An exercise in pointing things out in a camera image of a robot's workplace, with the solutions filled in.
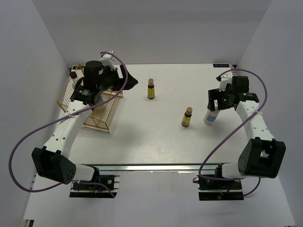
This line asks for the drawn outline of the white jar foil lid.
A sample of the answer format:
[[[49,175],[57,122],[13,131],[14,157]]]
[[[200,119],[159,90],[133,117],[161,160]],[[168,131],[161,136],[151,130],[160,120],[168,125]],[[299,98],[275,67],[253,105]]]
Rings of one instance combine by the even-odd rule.
[[[212,125],[216,120],[217,116],[219,115],[219,113],[220,110],[215,110],[215,111],[207,110],[203,118],[203,122],[206,125]]]

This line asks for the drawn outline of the small yellow bottle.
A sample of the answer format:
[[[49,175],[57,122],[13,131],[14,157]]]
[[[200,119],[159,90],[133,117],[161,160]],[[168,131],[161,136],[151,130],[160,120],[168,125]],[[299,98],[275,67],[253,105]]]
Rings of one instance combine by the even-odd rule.
[[[190,124],[191,116],[192,116],[192,107],[188,107],[184,113],[183,119],[182,119],[182,126],[187,127]]]
[[[148,93],[147,97],[149,99],[154,99],[155,98],[155,91],[154,91],[154,81],[153,79],[148,80]]]

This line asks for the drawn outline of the dark sauce bottle black cap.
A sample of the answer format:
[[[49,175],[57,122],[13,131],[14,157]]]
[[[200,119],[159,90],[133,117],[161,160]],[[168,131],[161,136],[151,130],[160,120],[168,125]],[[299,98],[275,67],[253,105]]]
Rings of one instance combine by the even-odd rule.
[[[78,74],[75,71],[71,71],[69,73],[69,77],[73,83],[76,83],[80,79],[80,77],[78,76]]]

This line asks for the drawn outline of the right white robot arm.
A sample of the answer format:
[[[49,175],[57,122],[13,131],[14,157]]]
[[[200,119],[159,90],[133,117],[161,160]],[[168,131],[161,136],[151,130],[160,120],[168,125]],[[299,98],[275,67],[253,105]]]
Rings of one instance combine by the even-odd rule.
[[[208,91],[208,106],[204,123],[214,123],[220,111],[234,108],[242,123],[248,143],[238,161],[222,164],[214,176],[218,188],[226,188],[231,179],[244,177],[276,178],[286,146],[270,133],[259,111],[259,99],[249,92],[246,76],[218,76],[219,88]]]

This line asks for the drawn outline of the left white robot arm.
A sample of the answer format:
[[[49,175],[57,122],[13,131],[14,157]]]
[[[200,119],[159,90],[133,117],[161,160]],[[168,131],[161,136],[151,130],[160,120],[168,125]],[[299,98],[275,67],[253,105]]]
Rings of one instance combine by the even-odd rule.
[[[99,186],[100,177],[96,167],[74,164],[69,160],[71,147],[83,123],[90,116],[96,104],[103,102],[102,93],[107,90],[118,92],[130,90],[138,84],[123,66],[122,77],[117,68],[105,66],[100,61],[88,61],[83,69],[83,76],[74,85],[68,111],[55,128],[50,139],[42,148],[35,148],[32,159],[39,176],[69,184],[83,181],[89,188]]]

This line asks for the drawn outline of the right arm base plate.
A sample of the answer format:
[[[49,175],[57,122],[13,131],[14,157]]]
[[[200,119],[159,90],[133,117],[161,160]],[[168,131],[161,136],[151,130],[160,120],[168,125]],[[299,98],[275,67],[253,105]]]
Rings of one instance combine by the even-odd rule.
[[[198,186],[200,201],[242,201],[244,200],[241,182],[213,181],[196,176],[193,183]]]

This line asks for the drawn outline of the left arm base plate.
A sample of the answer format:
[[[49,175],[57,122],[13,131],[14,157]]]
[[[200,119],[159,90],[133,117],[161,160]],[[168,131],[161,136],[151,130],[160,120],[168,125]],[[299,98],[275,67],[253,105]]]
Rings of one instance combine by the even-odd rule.
[[[120,183],[120,174],[100,173],[98,184],[82,184],[72,182],[70,198],[113,199],[117,195]]]

